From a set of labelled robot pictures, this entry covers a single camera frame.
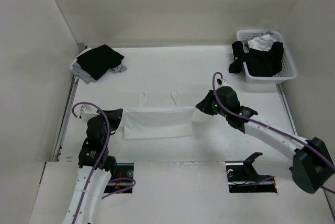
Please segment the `white tank top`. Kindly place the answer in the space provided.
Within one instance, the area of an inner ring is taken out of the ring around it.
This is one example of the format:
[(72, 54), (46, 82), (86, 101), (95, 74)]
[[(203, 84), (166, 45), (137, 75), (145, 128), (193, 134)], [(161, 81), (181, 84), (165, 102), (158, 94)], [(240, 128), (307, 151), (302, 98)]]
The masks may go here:
[(146, 93), (139, 94), (138, 106), (125, 108), (121, 124), (124, 140), (185, 138), (193, 135), (193, 106), (179, 106), (178, 92), (172, 91), (171, 107), (144, 107)]

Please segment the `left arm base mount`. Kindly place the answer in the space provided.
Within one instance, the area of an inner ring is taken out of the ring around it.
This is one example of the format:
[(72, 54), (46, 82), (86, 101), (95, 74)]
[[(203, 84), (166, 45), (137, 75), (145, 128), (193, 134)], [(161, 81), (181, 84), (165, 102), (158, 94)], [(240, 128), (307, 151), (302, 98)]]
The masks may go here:
[(134, 163), (118, 163), (104, 193), (110, 194), (133, 185)]

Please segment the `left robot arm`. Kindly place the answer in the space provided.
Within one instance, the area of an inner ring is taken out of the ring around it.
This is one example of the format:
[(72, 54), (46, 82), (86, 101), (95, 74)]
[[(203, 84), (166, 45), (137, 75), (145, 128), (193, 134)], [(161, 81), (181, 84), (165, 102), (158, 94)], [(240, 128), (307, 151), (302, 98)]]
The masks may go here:
[(75, 189), (63, 223), (94, 222), (108, 182), (117, 177), (117, 161), (109, 155), (107, 142), (118, 129), (122, 113), (122, 109), (104, 111), (87, 121)]

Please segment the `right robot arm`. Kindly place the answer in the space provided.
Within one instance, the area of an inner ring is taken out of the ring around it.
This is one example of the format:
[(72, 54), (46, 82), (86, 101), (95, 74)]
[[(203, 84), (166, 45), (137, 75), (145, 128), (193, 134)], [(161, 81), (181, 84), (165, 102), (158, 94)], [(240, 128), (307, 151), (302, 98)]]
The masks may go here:
[(262, 163), (256, 161), (261, 153), (253, 153), (242, 168), (249, 180), (266, 175), (282, 177), (313, 194), (334, 175), (334, 163), (321, 139), (309, 140), (269, 123), (256, 110), (242, 106), (229, 86), (210, 90), (196, 108), (207, 115), (224, 117), (232, 128), (263, 141), (286, 157), (284, 164)]

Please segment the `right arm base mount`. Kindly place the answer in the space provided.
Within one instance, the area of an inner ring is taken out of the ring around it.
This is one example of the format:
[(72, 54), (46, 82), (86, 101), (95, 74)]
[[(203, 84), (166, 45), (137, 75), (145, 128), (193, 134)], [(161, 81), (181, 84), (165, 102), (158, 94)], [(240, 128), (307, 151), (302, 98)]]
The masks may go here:
[(229, 193), (277, 193), (274, 177), (259, 175), (253, 167), (261, 155), (255, 152), (244, 161), (226, 162)]

